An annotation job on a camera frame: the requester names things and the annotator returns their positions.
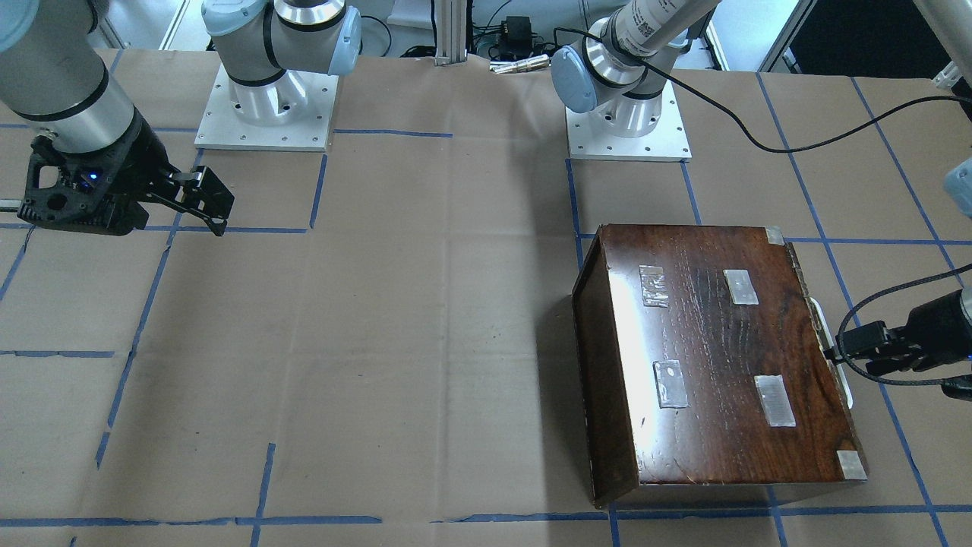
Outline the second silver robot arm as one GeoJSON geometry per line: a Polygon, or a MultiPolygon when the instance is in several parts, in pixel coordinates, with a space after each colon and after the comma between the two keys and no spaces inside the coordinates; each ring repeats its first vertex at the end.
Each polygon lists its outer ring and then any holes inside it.
{"type": "MultiPolygon", "coordinates": [[[[654,84],[676,84],[736,113],[671,75],[661,53],[715,9],[714,1],[631,1],[550,60],[563,104],[592,113],[615,100],[653,100],[654,84]]],[[[91,42],[109,21],[108,1],[4,1],[2,102],[36,131],[21,200],[3,201],[28,223],[124,236],[148,222],[147,202],[197,216],[221,236],[232,193],[206,167],[185,172],[166,149],[91,42]]],[[[206,1],[202,17],[233,89],[277,97],[274,114],[243,111],[256,125],[286,120],[307,106],[298,73],[339,77],[357,65],[361,14],[346,1],[206,1]]],[[[903,327],[841,324],[828,360],[889,385],[890,372],[921,371],[970,357],[970,290],[914,308],[903,327]]]]}

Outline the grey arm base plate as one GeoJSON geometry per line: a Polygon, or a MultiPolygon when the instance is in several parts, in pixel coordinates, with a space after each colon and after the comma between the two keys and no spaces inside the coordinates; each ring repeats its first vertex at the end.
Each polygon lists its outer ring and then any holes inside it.
{"type": "Polygon", "coordinates": [[[692,151],[673,84],[660,96],[614,98],[588,113],[566,109],[569,158],[687,162],[692,151]]]}

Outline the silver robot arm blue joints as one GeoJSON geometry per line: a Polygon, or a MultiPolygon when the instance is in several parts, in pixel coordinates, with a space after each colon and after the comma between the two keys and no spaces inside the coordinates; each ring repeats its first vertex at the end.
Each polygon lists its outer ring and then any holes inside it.
{"type": "Polygon", "coordinates": [[[970,103],[970,98],[962,96],[914,98],[833,138],[802,147],[769,147],[756,139],[739,115],[671,73],[680,36],[690,33],[691,26],[714,11],[718,4],[718,1],[630,1],[587,30],[554,28],[555,33],[579,35],[579,40],[559,46],[551,58],[550,74],[559,100],[577,115],[594,113],[615,103],[635,109],[646,103],[654,108],[666,84],[673,84],[722,111],[752,145],[767,153],[813,151],[924,103],[970,103]]]}

